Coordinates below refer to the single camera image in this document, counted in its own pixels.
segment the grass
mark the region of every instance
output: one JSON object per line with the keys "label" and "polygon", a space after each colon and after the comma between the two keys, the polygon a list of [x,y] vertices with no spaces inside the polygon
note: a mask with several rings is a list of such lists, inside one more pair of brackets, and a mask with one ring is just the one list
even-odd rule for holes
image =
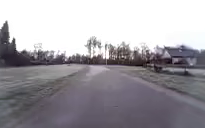
{"label": "grass", "polygon": [[78,77],[77,74],[84,70],[86,69],[57,79],[24,81],[16,86],[0,88],[0,127],[4,127],[4,124],[12,120],[18,120],[34,104],[68,85],[72,79]]}
{"label": "grass", "polygon": [[205,77],[174,75],[167,72],[155,73],[141,67],[109,66],[108,68],[134,77],[140,77],[146,81],[190,95],[205,102]]}

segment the asphalt road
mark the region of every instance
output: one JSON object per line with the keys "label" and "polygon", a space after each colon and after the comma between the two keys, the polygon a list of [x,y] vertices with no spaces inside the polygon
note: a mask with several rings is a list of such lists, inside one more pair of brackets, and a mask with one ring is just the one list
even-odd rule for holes
{"label": "asphalt road", "polygon": [[17,128],[205,128],[204,104],[157,88],[91,66],[30,111]]}

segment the treeline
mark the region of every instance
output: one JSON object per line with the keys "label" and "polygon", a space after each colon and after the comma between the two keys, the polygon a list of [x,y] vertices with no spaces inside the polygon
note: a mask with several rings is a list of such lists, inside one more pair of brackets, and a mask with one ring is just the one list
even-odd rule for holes
{"label": "treeline", "polygon": [[[41,64],[119,64],[142,66],[149,63],[153,53],[146,43],[140,43],[131,49],[130,45],[120,42],[118,45],[104,43],[95,36],[90,37],[84,45],[87,55],[76,53],[66,56],[65,52],[42,50],[35,48],[34,51],[17,51],[16,40],[10,42],[9,26],[6,21],[0,29],[0,59],[9,66],[41,65]],[[205,50],[200,50],[198,64],[205,65]]]}
{"label": "treeline", "polygon": [[[118,45],[107,43],[102,45],[102,42],[95,36],[92,36],[87,40],[85,47],[88,50],[88,55],[80,55],[77,53],[68,57],[68,61],[70,63],[81,64],[143,66],[146,63],[149,63],[152,55],[155,55],[154,51],[150,50],[146,43],[140,43],[138,46],[131,49],[130,45],[125,42],[121,42]],[[205,65],[205,49],[199,50],[197,64]]]}

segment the tree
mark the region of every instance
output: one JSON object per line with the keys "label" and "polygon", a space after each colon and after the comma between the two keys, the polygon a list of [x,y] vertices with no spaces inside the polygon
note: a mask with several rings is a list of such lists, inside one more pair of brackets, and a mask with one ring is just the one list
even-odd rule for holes
{"label": "tree", "polygon": [[97,47],[99,48],[99,54],[101,55],[101,48],[102,48],[102,44],[101,41],[97,41]]}

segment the utility pole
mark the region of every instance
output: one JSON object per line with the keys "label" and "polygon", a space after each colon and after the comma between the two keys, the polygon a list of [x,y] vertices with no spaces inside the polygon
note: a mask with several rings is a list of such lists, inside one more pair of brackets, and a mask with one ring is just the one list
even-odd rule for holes
{"label": "utility pole", "polygon": [[107,65],[107,42],[105,43],[105,61]]}

